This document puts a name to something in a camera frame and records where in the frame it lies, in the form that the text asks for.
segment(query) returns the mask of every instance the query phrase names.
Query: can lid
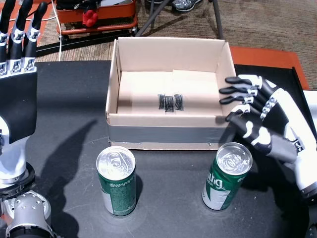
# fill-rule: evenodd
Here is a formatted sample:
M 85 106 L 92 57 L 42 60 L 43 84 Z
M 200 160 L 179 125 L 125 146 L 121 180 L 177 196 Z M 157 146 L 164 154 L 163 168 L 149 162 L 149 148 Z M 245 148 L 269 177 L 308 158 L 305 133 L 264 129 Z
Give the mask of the can lid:
M 122 146 L 110 146 L 97 157 L 98 173 L 109 180 L 121 180 L 130 176 L 135 168 L 131 151 Z
M 252 166 L 252 155 L 244 146 L 236 142 L 222 145 L 217 151 L 219 168 L 229 175 L 242 175 Z

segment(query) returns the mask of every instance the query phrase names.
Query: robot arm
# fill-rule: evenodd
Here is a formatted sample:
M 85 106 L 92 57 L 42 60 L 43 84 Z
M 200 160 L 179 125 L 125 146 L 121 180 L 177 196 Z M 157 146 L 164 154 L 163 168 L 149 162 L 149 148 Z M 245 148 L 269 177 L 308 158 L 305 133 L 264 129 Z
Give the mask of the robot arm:
M 317 151 L 316 139 L 305 118 L 288 92 L 257 75 L 239 75 L 226 78 L 232 84 L 220 89 L 231 94 L 221 99 L 221 104 L 241 101 L 226 117 L 240 134 L 256 150 L 285 162 L 296 177 L 296 183 L 307 204 L 316 207 L 317 202 Z M 244 115 L 252 114 L 256 121 L 273 118 L 283 134 L 277 134 Z M 316 230 L 317 220 L 311 222 L 308 234 Z
M 25 34 L 32 4 L 33 0 L 23 1 L 10 35 L 9 19 L 15 0 L 6 0 L 0 15 L 0 215 L 8 225 L 7 238 L 57 237 L 51 229 L 50 203 L 30 190 L 35 172 L 25 158 L 26 141 L 36 126 L 34 61 L 47 10 L 46 2 L 39 4 Z

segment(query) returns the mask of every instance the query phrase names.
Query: aluminum can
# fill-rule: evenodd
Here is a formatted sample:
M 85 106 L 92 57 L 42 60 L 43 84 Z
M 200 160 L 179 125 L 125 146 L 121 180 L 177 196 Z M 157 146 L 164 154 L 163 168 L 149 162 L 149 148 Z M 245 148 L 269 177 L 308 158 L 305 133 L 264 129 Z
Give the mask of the aluminum can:
M 96 166 L 106 209 L 117 216 L 133 211 L 136 204 L 135 158 L 121 146 L 110 146 L 97 157 Z
M 245 146 L 236 142 L 223 144 L 209 170 L 202 194 L 204 203 L 214 210 L 227 208 L 250 170 L 252 160 Z

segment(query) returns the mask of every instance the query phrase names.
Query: open cardboard box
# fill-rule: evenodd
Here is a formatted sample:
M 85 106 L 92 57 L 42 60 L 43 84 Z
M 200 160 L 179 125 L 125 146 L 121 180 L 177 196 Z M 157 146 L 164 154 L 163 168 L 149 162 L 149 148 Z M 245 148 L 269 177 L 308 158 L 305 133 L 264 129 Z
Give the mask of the open cardboard box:
M 135 37 L 114 42 L 106 121 L 111 145 L 215 150 L 232 139 L 218 90 L 235 76 L 224 40 Z

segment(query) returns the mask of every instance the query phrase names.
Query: shoe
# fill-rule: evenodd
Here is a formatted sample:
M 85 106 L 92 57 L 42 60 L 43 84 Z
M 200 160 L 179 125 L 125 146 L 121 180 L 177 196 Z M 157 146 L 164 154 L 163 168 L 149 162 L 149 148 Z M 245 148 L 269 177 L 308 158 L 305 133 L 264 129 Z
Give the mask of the shoe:
M 201 0 L 175 0 L 172 3 L 172 6 L 177 11 L 190 11 L 194 8 L 195 4 Z

